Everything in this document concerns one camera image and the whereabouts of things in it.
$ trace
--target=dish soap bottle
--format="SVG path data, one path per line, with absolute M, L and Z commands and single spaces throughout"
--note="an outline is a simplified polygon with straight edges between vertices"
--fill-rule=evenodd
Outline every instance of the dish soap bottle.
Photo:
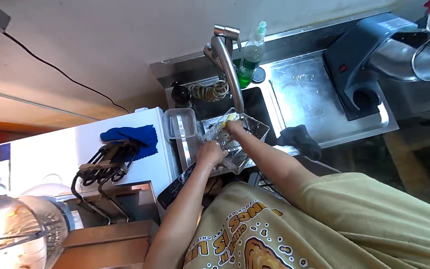
M 247 44 L 243 48 L 243 57 L 236 71 L 238 82 L 242 89 L 246 88 L 251 83 L 255 71 L 260 65 L 261 58 L 265 54 L 264 38 L 266 32 L 267 23 L 266 21 L 262 21 L 254 34 L 249 37 Z

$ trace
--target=red switch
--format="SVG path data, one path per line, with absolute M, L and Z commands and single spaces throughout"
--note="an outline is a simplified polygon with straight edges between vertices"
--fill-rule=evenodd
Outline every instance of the red switch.
M 340 73 L 343 73 L 344 71 L 346 71 L 346 70 L 348 70 L 348 67 L 346 66 L 346 65 L 341 65 L 340 67 L 339 67 L 339 72 Z

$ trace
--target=blue cloth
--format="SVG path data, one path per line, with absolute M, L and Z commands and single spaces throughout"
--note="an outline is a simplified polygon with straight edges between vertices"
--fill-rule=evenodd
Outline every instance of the blue cloth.
M 152 156 L 157 151 L 157 132 L 155 131 L 154 125 L 145 125 L 142 127 L 119 127 L 109 129 L 105 133 L 100 134 L 100 140 L 103 142 L 121 140 L 121 139 L 132 139 L 140 142 L 140 151 L 135 156 L 134 161 L 142 158 Z

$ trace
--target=person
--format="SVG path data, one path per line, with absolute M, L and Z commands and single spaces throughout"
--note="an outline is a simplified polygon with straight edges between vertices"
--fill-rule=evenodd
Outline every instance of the person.
M 243 130 L 226 131 L 286 201 L 232 182 L 206 209 L 212 168 L 226 153 L 211 141 L 169 207 L 144 269 L 430 269 L 430 205 L 360 173 L 318 177 Z

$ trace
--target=hand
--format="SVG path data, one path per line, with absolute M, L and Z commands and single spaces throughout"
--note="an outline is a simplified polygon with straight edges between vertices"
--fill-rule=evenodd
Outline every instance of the hand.
M 222 151 L 217 141 L 208 141 L 198 150 L 197 163 L 204 163 L 212 169 L 215 165 L 219 164 L 227 154 L 227 151 Z
M 245 130 L 243 129 L 243 123 L 241 120 L 237 121 L 227 121 L 225 127 L 223 128 L 232 136 L 237 136 L 242 134 Z

